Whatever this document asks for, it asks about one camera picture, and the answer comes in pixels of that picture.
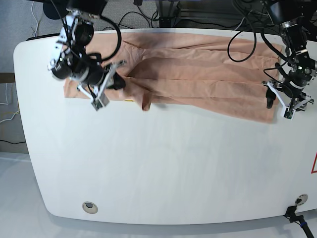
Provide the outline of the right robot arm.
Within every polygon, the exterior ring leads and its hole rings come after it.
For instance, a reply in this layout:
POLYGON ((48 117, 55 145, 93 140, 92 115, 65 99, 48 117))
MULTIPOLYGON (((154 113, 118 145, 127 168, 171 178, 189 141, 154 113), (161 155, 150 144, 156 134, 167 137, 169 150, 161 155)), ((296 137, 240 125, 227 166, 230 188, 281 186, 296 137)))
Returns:
POLYGON ((63 28, 54 45, 48 70, 54 78, 64 80, 69 78, 77 83, 77 90, 86 95, 95 110, 105 107, 109 99, 105 90, 123 89, 126 84, 118 75, 117 69, 125 60, 109 63, 119 51, 122 35, 118 26, 109 18, 102 16, 106 0, 70 0, 66 4, 68 14, 60 19, 63 28), (100 53, 86 53, 86 46, 94 36, 92 20, 101 19, 114 27, 117 34, 117 44, 113 53, 103 58, 100 53))

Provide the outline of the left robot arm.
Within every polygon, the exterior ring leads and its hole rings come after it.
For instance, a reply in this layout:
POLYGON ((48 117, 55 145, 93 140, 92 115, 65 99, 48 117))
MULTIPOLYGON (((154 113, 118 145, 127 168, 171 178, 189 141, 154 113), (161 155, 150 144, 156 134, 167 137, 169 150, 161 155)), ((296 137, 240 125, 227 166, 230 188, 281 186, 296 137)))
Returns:
POLYGON ((280 37, 286 46, 285 53, 275 48, 261 32, 264 43, 291 68, 285 72, 283 66, 276 63, 283 80, 272 76, 263 82, 267 87, 266 107, 271 109, 276 99, 282 104, 282 117, 292 119, 295 112, 305 111, 308 103, 313 104, 311 96, 304 93, 304 88, 317 76, 317 62, 307 50, 308 39, 317 36, 317 27, 311 22, 317 10, 315 0, 263 0, 261 2, 274 26, 281 26, 280 37))

